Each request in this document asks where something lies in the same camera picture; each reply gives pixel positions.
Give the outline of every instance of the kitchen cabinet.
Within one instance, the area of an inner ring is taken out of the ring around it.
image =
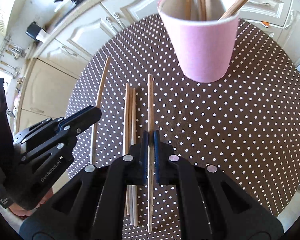
[[[16,128],[16,133],[48,118],[48,116],[21,109],[19,128]]]
[[[102,5],[120,23],[128,27],[146,16],[158,13],[159,0],[103,0]]]
[[[90,60],[120,30],[117,21],[97,4],[70,23],[56,40]]]
[[[258,27],[260,30],[262,30],[264,33],[266,33],[268,36],[270,36],[273,40],[277,41],[281,32],[282,27],[274,24],[269,24],[267,27],[260,21],[254,21],[254,20],[247,20],[248,22],[251,22],[253,25]]]
[[[53,118],[65,116],[76,81],[38,59],[25,87],[21,108]]]
[[[291,0],[249,0],[240,9],[240,18],[283,26]]]
[[[300,64],[300,0],[292,0],[289,16],[278,39],[295,66]]]
[[[89,60],[56,40],[44,49],[39,59],[77,79],[89,63]]]

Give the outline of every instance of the metal rivet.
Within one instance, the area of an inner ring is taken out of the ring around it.
[[[170,155],[169,160],[172,162],[177,162],[179,160],[179,156],[178,155]]]
[[[130,155],[130,154],[125,155],[125,156],[123,157],[123,160],[124,160],[125,162],[131,162],[131,161],[133,160],[133,156]]]
[[[216,166],[214,166],[214,165],[209,165],[208,168],[207,168],[207,170],[209,172],[215,173],[215,172],[217,172],[218,168]]]
[[[88,165],[84,168],[86,172],[93,172],[96,169],[94,165]]]
[[[64,144],[63,144],[63,143],[60,143],[60,144],[58,144],[58,146],[57,146],[58,149],[62,149],[63,147],[64,147]]]

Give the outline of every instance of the table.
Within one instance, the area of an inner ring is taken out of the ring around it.
[[[300,76],[285,52],[240,20],[229,69],[197,83],[183,75],[158,15],[118,33],[79,78],[66,115],[94,105],[107,56],[112,58],[98,123],[98,167],[122,156],[125,84],[137,91],[137,135],[147,130],[147,76],[154,75],[154,120],[161,139],[192,164],[222,169],[278,215],[300,182]],[[72,177],[89,163],[91,128],[78,136]],[[123,238],[179,239],[173,186],[154,189],[153,232],[147,232],[147,188],[138,187],[139,226],[125,218]]]

